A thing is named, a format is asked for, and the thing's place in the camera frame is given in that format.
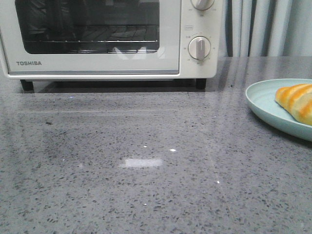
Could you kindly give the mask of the light green round plate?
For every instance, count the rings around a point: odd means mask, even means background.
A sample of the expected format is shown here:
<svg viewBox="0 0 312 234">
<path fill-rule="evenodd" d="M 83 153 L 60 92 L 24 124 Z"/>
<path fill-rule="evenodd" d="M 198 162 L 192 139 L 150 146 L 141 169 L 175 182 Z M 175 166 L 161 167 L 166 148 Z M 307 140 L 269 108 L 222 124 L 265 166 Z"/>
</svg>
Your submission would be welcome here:
<svg viewBox="0 0 312 234">
<path fill-rule="evenodd" d="M 311 141 L 312 127 L 296 121 L 275 102 L 275 93 L 279 88 L 311 82 L 310 79 L 284 78 L 254 83 L 246 89 L 247 104 L 254 114 L 270 126 L 294 137 Z"/>
</svg>

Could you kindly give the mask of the upper oven dial knob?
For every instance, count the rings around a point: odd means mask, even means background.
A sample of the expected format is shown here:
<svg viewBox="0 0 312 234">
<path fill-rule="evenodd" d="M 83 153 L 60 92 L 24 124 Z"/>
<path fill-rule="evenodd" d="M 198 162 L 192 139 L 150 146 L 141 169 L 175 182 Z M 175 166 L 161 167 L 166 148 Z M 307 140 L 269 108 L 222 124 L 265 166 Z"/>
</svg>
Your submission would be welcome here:
<svg viewBox="0 0 312 234">
<path fill-rule="evenodd" d="M 191 0 L 193 7 L 199 11 L 206 11 L 212 7 L 214 0 Z"/>
</svg>

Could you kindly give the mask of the white Toshiba toaster oven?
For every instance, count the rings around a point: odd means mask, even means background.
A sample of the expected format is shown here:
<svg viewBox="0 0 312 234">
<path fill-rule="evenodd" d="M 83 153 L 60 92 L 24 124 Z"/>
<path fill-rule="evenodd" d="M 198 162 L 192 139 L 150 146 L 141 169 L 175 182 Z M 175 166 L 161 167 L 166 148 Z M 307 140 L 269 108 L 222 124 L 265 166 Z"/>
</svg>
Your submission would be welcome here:
<svg viewBox="0 0 312 234">
<path fill-rule="evenodd" d="M 0 40 L 0 60 L 4 75 L 9 79 L 20 80 L 24 90 L 31 90 L 34 81 L 103 81 L 103 80 L 162 80 L 184 79 L 196 80 L 196 87 L 204 89 L 206 80 L 216 74 L 220 27 L 222 21 L 223 1 L 215 0 L 211 8 L 206 11 L 196 10 L 190 0 L 180 0 L 181 25 L 180 25 L 180 53 L 179 72 L 177 74 L 82 74 L 82 75 L 10 75 L 5 63 L 5 56 Z M 190 56 L 188 45 L 195 37 L 206 37 L 211 44 L 210 53 L 204 60 L 197 60 Z"/>
</svg>

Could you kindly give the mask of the glass oven door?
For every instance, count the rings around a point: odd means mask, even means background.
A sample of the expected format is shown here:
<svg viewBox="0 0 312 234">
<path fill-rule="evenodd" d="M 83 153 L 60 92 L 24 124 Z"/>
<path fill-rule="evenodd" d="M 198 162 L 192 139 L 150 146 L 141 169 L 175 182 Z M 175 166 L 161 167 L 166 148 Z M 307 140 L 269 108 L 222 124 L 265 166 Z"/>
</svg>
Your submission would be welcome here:
<svg viewBox="0 0 312 234">
<path fill-rule="evenodd" d="M 3 0 L 0 38 L 10 75 L 177 74 L 179 0 Z M 23 37 L 76 26 L 158 25 L 155 53 L 29 54 Z"/>
</svg>

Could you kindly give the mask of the oven dial knob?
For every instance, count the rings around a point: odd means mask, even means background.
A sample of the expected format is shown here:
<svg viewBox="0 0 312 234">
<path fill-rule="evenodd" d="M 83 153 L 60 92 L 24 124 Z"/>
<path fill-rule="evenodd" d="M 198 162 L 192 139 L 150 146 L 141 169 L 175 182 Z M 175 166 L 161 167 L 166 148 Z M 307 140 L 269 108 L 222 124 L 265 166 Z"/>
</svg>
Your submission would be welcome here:
<svg viewBox="0 0 312 234">
<path fill-rule="evenodd" d="M 212 7 L 214 0 L 191 0 L 193 7 L 199 11 L 206 11 Z"/>
<path fill-rule="evenodd" d="M 206 37 L 195 37 L 188 45 L 190 56 L 197 60 L 204 60 L 210 53 L 211 44 Z"/>
</svg>

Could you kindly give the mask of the grey pleated curtain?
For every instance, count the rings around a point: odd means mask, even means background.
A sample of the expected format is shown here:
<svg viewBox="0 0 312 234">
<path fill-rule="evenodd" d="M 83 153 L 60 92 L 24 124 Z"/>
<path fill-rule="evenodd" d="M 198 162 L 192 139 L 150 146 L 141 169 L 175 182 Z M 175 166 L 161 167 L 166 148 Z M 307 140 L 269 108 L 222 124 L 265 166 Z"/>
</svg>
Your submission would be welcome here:
<svg viewBox="0 0 312 234">
<path fill-rule="evenodd" d="M 224 1 L 220 57 L 311 56 L 310 0 Z"/>
</svg>

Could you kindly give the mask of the lower oven dial knob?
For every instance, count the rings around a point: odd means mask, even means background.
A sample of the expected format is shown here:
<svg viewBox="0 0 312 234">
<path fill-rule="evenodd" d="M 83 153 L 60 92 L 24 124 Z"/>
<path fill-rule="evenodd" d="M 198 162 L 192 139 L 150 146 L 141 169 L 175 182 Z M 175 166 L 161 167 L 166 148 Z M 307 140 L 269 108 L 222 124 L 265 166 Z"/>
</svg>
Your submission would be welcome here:
<svg viewBox="0 0 312 234">
<path fill-rule="evenodd" d="M 190 56 L 197 60 L 204 60 L 210 53 L 211 44 L 206 37 L 195 37 L 188 45 Z"/>
</svg>

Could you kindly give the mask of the striped golden bread loaf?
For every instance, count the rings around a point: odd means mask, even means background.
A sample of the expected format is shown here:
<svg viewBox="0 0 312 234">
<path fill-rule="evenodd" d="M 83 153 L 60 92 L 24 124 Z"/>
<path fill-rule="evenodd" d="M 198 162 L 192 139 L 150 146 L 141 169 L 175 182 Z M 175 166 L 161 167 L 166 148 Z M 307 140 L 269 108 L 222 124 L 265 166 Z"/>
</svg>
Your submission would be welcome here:
<svg viewBox="0 0 312 234">
<path fill-rule="evenodd" d="M 275 93 L 275 101 L 298 122 L 312 125 L 311 84 L 281 87 Z"/>
</svg>

